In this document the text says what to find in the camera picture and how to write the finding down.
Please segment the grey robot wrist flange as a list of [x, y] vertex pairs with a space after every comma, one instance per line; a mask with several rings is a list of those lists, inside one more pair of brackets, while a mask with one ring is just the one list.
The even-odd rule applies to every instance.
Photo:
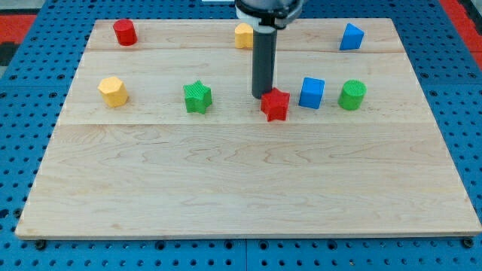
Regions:
[[235, 0], [237, 17], [256, 30], [279, 30], [296, 20], [304, 0]]

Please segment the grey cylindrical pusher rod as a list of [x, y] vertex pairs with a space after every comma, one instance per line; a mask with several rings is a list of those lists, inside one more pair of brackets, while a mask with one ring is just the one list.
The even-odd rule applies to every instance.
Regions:
[[253, 32], [252, 95], [261, 99], [273, 86], [277, 31]]

